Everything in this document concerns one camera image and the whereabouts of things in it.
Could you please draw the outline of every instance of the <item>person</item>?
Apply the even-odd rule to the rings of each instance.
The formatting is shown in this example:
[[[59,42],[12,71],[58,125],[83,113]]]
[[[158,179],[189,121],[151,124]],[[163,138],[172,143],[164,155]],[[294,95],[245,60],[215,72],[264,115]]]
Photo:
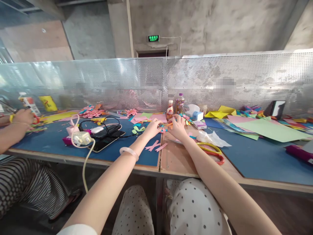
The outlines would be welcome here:
[[[0,118],[0,154],[24,138],[34,122],[30,109],[20,109],[12,123],[9,116]],[[14,203],[28,203],[53,220],[74,202],[80,192],[72,193],[49,162],[14,158],[0,165],[0,219]]]
[[[238,235],[281,234],[248,193],[187,135],[185,120],[171,119],[169,129],[190,154],[202,181],[187,179],[177,185],[168,211],[170,234],[230,234],[223,212]],[[58,235],[101,234],[109,213],[148,141],[159,133],[157,119],[96,181]],[[142,187],[125,191],[113,233],[154,234],[151,212]]]

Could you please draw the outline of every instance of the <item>sleeve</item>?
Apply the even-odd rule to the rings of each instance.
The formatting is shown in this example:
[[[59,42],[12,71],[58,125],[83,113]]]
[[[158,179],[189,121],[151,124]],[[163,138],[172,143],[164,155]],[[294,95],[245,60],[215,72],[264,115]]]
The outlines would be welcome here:
[[[89,225],[76,224],[66,227],[57,235],[97,235],[97,232]]]

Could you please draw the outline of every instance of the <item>black cable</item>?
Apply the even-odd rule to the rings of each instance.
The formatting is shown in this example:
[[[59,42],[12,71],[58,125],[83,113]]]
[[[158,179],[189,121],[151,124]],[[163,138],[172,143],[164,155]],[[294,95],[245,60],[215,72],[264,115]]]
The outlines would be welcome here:
[[[107,129],[107,135],[106,136],[109,136],[109,137],[112,137],[112,134],[114,132],[116,132],[120,127],[122,127],[120,121],[115,118],[115,117],[111,117],[113,119],[116,119],[118,121],[118,124],[116,125],[116,127],[112,128],[112,130],[109,130],[107,125],[104,123],[104,122],[100,122],[100,121],[92,121],[92,120],[85,120],[85,121],[82,121],[80,124],[79,124],[79,131],[83,131],[83,128],[82,128],[82,123],[83,122],[87,122],[87,121],[91,121],[91,122],[100,122],[101,124],[103,124],[105,126],[105,128]],[[132,135],[127,135],[127,136],[114,136],[114,137],[117,137],[117,138],[128,138],[128,137],[131,137],[131,136],[134,136],[134,135],[138,135],[138,134],[132,134]]]

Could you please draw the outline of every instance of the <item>white polka dot pants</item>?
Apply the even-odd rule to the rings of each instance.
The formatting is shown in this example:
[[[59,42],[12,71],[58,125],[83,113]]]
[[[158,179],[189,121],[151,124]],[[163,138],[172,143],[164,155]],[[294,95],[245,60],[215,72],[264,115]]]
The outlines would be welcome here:
[[[231,234],[218,203],[202,181],[167,180],[167,187],[173,198],[166,229],[171,235]],[[112,234],[154,235],[151,211],[141,186],[125,191]]]
[[[172,192],[178,185],[175,181],[167,184],[172,186],[169,188]],[[171,235],[231,234],[219,205],[200,180],[180,182],[173,194],[168,217],[171,218]]]
[[[141,186],[125,191],[112,234],[154,235],[150,207]]]

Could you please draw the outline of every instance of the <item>perforated metal panel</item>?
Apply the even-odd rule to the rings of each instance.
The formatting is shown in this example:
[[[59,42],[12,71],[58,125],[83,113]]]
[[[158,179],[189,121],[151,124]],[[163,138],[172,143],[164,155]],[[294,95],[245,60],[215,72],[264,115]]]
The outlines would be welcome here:
[[[14,105],[25,91],[51,95],[59,108],[165,111],[183,93],[209,110],[286,100],[284,113],[299,116],[312,113],[313,50],[5,64],[0,86]]]

